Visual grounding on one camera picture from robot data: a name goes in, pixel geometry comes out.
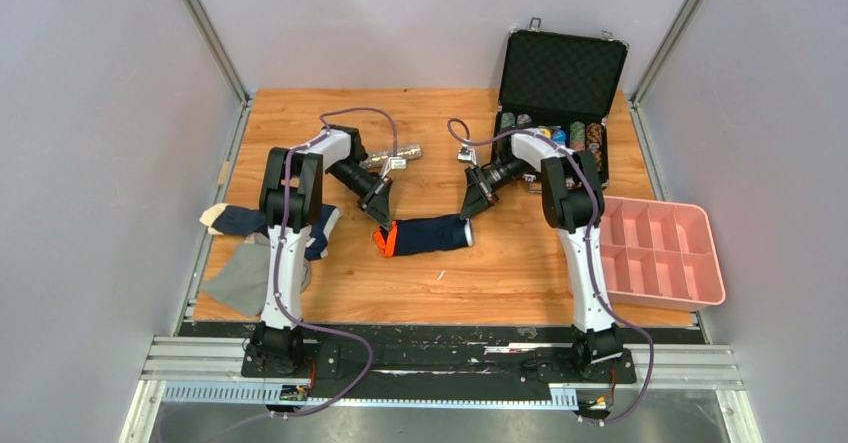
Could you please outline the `navy orange boxer briefs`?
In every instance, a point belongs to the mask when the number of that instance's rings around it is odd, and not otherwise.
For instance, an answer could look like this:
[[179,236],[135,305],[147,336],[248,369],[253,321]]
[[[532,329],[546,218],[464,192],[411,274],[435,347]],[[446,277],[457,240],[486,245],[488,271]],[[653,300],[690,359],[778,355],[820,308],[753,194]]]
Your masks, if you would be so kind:
[[470,221],[459,214],[395,220],[389,229],[378,227],[372,240],[383,257],[412,256],[471,247]]

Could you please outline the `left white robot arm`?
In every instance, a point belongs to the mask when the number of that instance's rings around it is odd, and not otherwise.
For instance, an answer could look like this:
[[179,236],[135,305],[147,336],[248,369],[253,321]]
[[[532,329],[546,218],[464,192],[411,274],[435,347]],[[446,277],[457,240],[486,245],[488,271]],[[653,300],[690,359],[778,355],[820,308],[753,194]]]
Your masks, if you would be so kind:
[[297,147],[269,151],[260,210],[268,226],[271,261],[265,304],[246,356],[269,363],[283,376],[298,374],[306,363],[301,293],[307,281],[307,240],[321,219],[323,176],[331,174],[352,191],[359,209],[380,227],[391,227],[392,180],[362,168],[366,157],[359,131],[337,125]]

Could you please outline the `grey cloth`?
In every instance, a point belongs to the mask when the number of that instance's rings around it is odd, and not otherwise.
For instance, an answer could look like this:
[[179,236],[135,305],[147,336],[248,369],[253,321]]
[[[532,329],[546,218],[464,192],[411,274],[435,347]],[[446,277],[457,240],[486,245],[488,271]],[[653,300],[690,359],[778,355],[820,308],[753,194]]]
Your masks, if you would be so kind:
[[266,302],[270,264],[268,238],[254,233],[236,246],[228,262],[201,290],[242,315],[259,315]]

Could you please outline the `grey poker chip stack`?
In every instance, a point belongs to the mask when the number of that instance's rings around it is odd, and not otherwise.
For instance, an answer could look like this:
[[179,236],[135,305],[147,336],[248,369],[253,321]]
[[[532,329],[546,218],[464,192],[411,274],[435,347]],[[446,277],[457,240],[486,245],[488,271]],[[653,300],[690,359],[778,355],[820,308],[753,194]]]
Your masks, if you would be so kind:
[[520,114],[516,117],[517,128],[528,128],[532,125],[533,119],[528,114]]

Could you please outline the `glittery silver microphone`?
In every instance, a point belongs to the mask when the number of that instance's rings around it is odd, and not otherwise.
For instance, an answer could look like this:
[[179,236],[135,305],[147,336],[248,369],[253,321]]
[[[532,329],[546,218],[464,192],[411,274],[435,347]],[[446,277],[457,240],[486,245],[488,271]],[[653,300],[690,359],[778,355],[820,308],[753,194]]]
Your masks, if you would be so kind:
[[380,150],[369,153],[366,159],[360,163],[360,166],[367,170],[381,168],[392,156],[405,160],[417,160],[423,156],[423,151],[419,144],[400,146],[395,153],[391,149]]

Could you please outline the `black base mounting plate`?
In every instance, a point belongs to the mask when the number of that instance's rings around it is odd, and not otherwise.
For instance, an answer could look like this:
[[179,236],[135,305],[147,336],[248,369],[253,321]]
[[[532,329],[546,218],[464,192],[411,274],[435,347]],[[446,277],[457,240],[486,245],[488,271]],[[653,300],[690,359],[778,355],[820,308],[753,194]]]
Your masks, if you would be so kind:
[[304,381],[310,395],[409,400],[540,400],[551,384],[600,392],[637,380],[630,350],[589,367],[575,358],[578,332],[562,326],[353,324],[303,329],[304,363],[284,375],[246,356],[248,378]]

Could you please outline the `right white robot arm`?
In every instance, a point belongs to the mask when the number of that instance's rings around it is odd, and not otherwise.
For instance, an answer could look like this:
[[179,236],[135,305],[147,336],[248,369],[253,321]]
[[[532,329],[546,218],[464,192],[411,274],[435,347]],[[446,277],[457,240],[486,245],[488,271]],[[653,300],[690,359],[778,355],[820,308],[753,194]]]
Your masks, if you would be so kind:
[[610,305],[601,262],[600,236],[604,200],[594,157],[553,141],[538,129],[509,130],[491,139],[504,140],[509,151],[501,161],[476,162],[475,142],[465,141],[458,159],[465,168],[466,192],[460,209],[470,219],[497,201],[496,191],[534,171],[540,177],[542,209],[562,244],[578,332],[571,366],[584,380],[596,380],[623,354],[620,328]]

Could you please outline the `aluminium frame rail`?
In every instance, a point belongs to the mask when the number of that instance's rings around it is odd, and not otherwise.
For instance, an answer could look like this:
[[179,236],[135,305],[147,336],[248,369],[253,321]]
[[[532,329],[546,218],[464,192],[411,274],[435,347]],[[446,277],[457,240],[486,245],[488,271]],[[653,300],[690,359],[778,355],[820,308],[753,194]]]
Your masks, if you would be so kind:
[[[664,391],[711,392],[721,413],[720,426],[733,442],[762,437],[729,347],[721,345],[627,346],[627,360],[614,373],[599,377],[569,376],[555,370],[550,357],[569,350],[566,343],[481,342],[434,347],[421,344],[422,355],[456,358],[447,368],[428,365],[411,351],[401,353],[409,368],[374,366],[349,392],[341,370],[347,358],[330,348],[320,364],[324,397],[313,393],[301,401],[331,406],[412,409],[551,410],[575,413],[594,395],[633,390],[642,398]],[[146,442],[166,402],[263,404],[283,406],[284,391],[306,384],[303,377],[244,376],[246,341],[224,337],[154,338],[136,394],[121,432],[122,442]]]

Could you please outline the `black poker chip case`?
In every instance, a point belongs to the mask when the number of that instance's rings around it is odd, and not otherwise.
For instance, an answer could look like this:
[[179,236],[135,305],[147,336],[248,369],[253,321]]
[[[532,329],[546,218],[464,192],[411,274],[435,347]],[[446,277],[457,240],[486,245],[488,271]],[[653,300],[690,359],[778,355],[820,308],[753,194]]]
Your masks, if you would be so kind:
[[513,29],[506,39],[497,97],[495,135],[503,112],[528,114],[531,126],[568,134],[575,121],[603,125],[604,187],[610,184],[607,120],[629,53],[629,45],[610,36],[591,37],[542,31],[533,18],[529,29]]

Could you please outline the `green poker chip stack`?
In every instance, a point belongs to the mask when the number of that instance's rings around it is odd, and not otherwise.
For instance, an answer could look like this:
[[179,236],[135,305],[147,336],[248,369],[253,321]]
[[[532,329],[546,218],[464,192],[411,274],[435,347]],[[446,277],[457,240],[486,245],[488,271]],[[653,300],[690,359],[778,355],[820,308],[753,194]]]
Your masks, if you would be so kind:
[[585,151],[587,148],[586,124],[573,122],[569,127],[569,147],[574,151]]

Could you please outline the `navy white orange garment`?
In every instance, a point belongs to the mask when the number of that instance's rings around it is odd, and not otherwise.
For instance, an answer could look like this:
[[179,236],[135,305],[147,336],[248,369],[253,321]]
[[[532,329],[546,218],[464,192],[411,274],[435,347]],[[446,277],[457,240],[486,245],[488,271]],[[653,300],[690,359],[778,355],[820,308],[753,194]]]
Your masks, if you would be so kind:
[[[329,239],[342,211],[324,204],[319,221],[312,226],[306,243],[305,258],[315,261],[328,256]],[[199,222],[213,236],[243,237],[246,243],[269,245],[265,215],[256,209],[217,203],[204,210]]]

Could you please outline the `blue dealer button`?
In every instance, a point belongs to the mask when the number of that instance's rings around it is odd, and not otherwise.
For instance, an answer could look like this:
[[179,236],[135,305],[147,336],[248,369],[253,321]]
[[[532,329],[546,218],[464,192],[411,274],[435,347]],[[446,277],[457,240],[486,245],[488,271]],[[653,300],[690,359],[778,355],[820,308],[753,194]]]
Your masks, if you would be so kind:
[[568,134],[562,128],[557,128],[551,134],[551,140],[559,145],[566,146],[568,142]]

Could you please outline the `pink compartment tray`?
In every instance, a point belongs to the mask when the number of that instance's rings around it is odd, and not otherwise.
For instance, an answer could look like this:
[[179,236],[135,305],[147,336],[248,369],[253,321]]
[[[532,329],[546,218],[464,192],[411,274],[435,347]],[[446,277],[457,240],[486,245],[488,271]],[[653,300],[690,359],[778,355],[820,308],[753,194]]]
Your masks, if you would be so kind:
[[612,302],[686,312],[724,303],[713,233],[701,207],[607,196],[600,231]]

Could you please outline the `brown poker chip stack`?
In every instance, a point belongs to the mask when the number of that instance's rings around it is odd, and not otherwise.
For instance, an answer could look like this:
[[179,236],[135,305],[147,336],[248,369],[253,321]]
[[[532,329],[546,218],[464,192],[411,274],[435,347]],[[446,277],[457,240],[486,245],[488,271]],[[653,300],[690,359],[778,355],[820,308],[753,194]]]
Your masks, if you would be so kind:
[[603,170],[603,125],[591,123],[586,128],[586,145],[592,153],[599,172]]

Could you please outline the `purple poker chip stack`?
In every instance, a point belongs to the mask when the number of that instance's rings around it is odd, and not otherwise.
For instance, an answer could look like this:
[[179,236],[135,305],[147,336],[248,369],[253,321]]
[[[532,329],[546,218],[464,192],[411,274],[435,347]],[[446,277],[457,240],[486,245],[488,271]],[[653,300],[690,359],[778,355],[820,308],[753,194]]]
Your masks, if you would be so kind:
[[508,131],[509,129],[512,129],[515,125],[516,125],[516,116],[515,116],[514,113],[503,112],[500,115],[500,126],[499,126],[499,132],[500,133],[503,133],[505,131]]

